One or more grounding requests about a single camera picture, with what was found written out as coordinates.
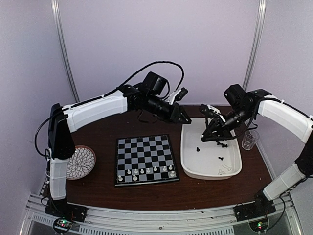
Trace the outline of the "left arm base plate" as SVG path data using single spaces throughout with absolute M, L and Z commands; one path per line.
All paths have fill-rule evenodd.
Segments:
M 46 214 L 61 217 L 71 222 L 84 222 L 87 211 L 87 207 L 69 204 L 66 199 L 49 200 L 45 207 Z

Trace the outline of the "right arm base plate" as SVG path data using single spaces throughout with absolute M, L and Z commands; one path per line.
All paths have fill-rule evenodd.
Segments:
M 276 212 L 275 206 L 270 205 L 258 209 L 255 203 L 237 205 L 233 209 L 238 222 L 255 219 Z

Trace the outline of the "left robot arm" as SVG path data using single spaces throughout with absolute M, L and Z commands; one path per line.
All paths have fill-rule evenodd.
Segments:
M 72 133 L 100 119 L 132 110 L 145 110 L 166 123 L 190 124 L 191 118 L 178 104 L 187 90 L 181 88 L 170 95 L 169 100 L 159 97 L 167 79 L 150 71 L 143 82 L 122 85 L 110 95 L 101 95 L 80 103 L 51 107 L 48 127 L 50 152 L 50 195 L 51 209 L 59 216 L 66 217 L 70 206 L 66 198 L 66 172 L 69 159 L 75 151 Z

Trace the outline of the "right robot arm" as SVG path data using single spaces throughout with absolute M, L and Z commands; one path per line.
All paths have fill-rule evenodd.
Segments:
M 246 92 L 240 85 L 229 86 L 224 97 L 232 107 L 227 115 L 218 109 L 202 104 L 200 112 L 205 115 L 206 129 L 201 135 L 202 142 L 227 141 L 235 139 L 231 131 L 248 121 L 252 123 L 257 115 L 269 118 L 296 135 L 304 148 L 294 163 L 255 195 L 251 212 L 261 216 L 269 209 L 271 202 L 288 190 L 313 175 L 313 117 L 290 106 L 270 92 L 257 89 Z

